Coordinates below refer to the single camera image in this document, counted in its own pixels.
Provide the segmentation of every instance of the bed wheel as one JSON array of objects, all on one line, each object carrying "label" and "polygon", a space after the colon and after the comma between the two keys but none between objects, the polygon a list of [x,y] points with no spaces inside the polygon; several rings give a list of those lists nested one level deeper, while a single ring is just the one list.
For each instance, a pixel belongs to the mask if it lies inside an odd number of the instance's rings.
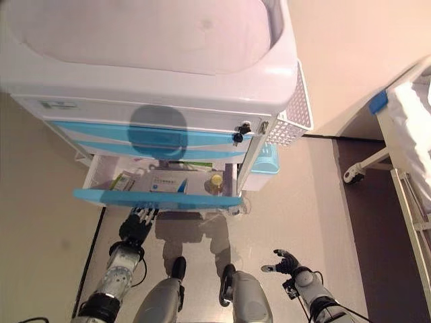
[{"label": "bed wheel", "polygon": [[360,182],[365,178],[365,170],[360,166],[360,163],[356,163],[344,173],[343,180],[346,184],[354,184]]}]

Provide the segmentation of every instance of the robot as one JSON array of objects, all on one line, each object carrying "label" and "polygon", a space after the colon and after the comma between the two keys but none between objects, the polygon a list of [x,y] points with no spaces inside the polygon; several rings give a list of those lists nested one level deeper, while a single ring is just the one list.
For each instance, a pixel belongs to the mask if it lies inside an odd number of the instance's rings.
[{"label": "robot", "polygon": [[[142,244],[150,232],[157,209],[133,208],[121,225],[121,241],[110,247],[107,270],[99,286],[81,307],[72,323],[114,323],[122,300],[131,287],[133,271],[145,254]],[[301,297],[310,313],[308,323],[354,323],[349,309],[337,303],[325,289],[316,273],[302,266],[285,250],[274,250],[282,257],[279,264],[261,268],[266,273],[290,275],[283,288],[290,299]],[[185,288],[182,281],[186,273],[186,260],[178,257],[170,277],[160,281],[144,299],[133,323],[175,323],[183,308]],[[220,283],[219,303],[233,305],[235,323],[272,323],[273,316],[261,284],[254,276],[237,271],[228,264]]]}]

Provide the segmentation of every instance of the blue drawer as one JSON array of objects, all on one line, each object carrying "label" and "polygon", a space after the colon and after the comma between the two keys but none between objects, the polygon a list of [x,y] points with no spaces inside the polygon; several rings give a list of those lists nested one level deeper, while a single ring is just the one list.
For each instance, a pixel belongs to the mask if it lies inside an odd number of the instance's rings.
[{"label": "blue drawer", "polygon": [[153,209],[227,209],[242,203],[240,197],[184,195],[156,192],[119,192],[79,189],[73,192],[79,199],[105,205],[146,207]]},{"label": "blue drawer", "polygon": [[[117,175],[127,168],[138,167],[145,170],[142,177],[136,178],[132,190],[110,190]],[[135,161],[130,157],[95,155],[83,188],[74,190],[75,197],[99,205],[120,205],[127,207],[148,207],[157,209],[227,209],[242,203],[236,194],[236,165],[224,166],[224,171],[204,172],[199,170],[183,170],[181,174],[187,177],[186,193],[151,192],[152,176],[165,174],[162,166],[155,165],[151,159]],[[211,195],[205,189],[205,183],[212,174],[223,176],[223,196]]]},{"label": "blue drawer", "polygon": [[131,155],[169,160],[222,160],[239,164],[244,160],[250,135],[234,145],[232,133],[185,131],[123,124],[52,121],[88,153]]}]

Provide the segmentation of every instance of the wire basket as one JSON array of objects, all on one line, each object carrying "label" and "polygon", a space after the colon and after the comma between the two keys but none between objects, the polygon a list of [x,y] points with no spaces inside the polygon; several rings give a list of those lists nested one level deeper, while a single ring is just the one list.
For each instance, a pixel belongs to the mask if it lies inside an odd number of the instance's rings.
[{"label": "wire basket", "polygon": [[278,114],[277,121],[268,135],[268,143],[290,145],[305,132],[313,129],[310,101],[304,81],[301,62],[298,61],[298,80],[287,108]]}]

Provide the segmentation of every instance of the floor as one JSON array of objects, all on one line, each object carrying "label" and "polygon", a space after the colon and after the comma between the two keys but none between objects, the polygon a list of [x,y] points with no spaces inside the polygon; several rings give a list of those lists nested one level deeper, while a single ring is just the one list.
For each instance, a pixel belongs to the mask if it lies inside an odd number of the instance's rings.
[{"label": "floor", "polygon": [[[231,322],[232,307],[218,305],[219,275],[232,262],[254,275],[266,292],[274,322],[306,322],[300,304],[281,288],[286,277],[265,274],[264,264],[279,259],[275,248],[292,252],[304,265],[320,270],[325,286],[344,305],[367,314],[366,300],[343,184],[329,140],[302,138],[279,149],[281,171],[260,192],[248,192],[248,214],[165,213],[143,247],[147,279],[127,294],[117,318],[132,322],[148,291],[170,272],[179,255],[188,262],[186,296],[178,322]],[[108,208],[90,263],[83,297],[96,287],[118,240],[128,209]],[[137,269],[138,281],[143,273]]]},{"label": "floor", "polygon": [[0,322],[68,322],[98,222],[98,207],[72,197],[88,169],[5,94],[0,156]]},{"label": "floor", "polygon": [[[383,147],[381,143],[337,141],[334,155],[340,168],[346,170]],[[367,170],[363,181],[345,186],[345,197],[370,318],[381,323],[430,323],[390,173]]]}]

